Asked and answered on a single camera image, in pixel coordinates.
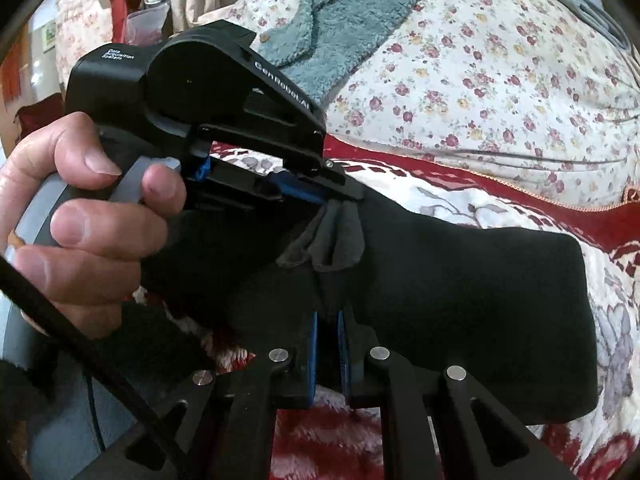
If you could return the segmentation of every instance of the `silver rivet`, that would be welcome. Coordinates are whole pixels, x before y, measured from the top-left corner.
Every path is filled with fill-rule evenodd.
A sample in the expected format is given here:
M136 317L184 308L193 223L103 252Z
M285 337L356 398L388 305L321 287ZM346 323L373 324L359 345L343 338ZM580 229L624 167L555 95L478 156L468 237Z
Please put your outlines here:
M374 346L369 350L369 355L378 361L384 361L391 355L391 352L383 346Z
M271 359L274 363L281 363L289 359L289 352L287 352L284 348L274 348L269 352L269 359Z
M453 365L447 368L449 379L454 381L463 381L466 377L466 370L462 366Z
M213 374L209 370L198 370L193 375L193 384L206 386L213 380Z

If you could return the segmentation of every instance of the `black garment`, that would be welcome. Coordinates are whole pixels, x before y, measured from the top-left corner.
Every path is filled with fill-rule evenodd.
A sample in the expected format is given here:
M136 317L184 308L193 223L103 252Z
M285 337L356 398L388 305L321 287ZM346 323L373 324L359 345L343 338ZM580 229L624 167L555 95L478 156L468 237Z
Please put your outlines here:
M421 367L463 365L526 424L596 405L594 323L569 236L455 226L367 189L357 207L320 212L292 199L255 218L184 213L144 263L143 285L176 316L228 324L253 352L294 342L300 311L332 330L349 304L383 345ZM207 366L197 340L150 307L127 308L100 347L149 402ZM320 381L338 388L335 376ZM28 426L36 480L71 478L97 454L81 369L62 359L56 383L55 403ZM101 386L96 396L108 446L132 420Z

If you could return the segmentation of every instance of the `fingernail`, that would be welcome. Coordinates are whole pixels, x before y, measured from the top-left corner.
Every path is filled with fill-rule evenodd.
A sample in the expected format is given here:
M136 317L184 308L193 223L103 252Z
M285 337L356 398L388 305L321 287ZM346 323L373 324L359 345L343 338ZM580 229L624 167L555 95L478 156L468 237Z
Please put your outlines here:
M31 250L20 250L15 256L15 267L39 290L44 291L47 286L47 269L44 259Z
M109 160L99 148L90 148L84 155L84 163L94 173L118 176L122 173L120 168Z
M86 231L86 216L71 204L59 209L51 219L51 235L64 247L78 245Z
M175 195L176 177L169 171L157 171L153 178L149 179L151 191L162 200L169 200Z

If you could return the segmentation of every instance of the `finger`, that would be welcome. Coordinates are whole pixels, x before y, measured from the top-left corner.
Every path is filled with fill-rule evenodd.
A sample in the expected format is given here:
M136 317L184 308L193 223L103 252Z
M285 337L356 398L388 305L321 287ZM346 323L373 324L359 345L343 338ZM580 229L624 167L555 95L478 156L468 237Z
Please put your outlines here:
M85 251L27 245L14 266L50 301L82 305L117 303L140 285L140 264Z
M0 169L0 250L20 216L51 173L83 189L100 189L121 173L104 154L93 121L74 113L33 132Z
M169 218L182 211L187 189L179 174L164 164L154 164L142 177L142 197L151 209Z
M157 253L167 236L163 218L140 204L78 198L51 218L51 235L61 246L117 260Z
M122 304L100 306L57 304L65 317L89 339L101 339L122 324Z

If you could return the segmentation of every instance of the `fuzzy red and white fabric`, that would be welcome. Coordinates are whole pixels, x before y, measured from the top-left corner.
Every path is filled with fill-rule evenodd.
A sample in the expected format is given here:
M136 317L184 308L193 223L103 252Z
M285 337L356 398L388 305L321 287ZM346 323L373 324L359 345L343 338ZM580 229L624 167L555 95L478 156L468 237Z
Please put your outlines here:
M214 145L212 155L257 173L282 168L275 157L240 148ZM578 241L596 326L598 405L569 424L530 430L580 480L610 478L640 438L636 300L640 203L602 210L569 208L485 176L426 160L370 152L333 137L327 137L325 156L338 160L351 176L407 210L476 228L519 226L565 233ZM633 198L635 193L627 195ZM252 357L243 349L217 344L210 331L189 319L178 324L201 338L219 372L241 368ZM272 480L383 478L377 410L350 410L340 394L318 388L311 410L278 414Z

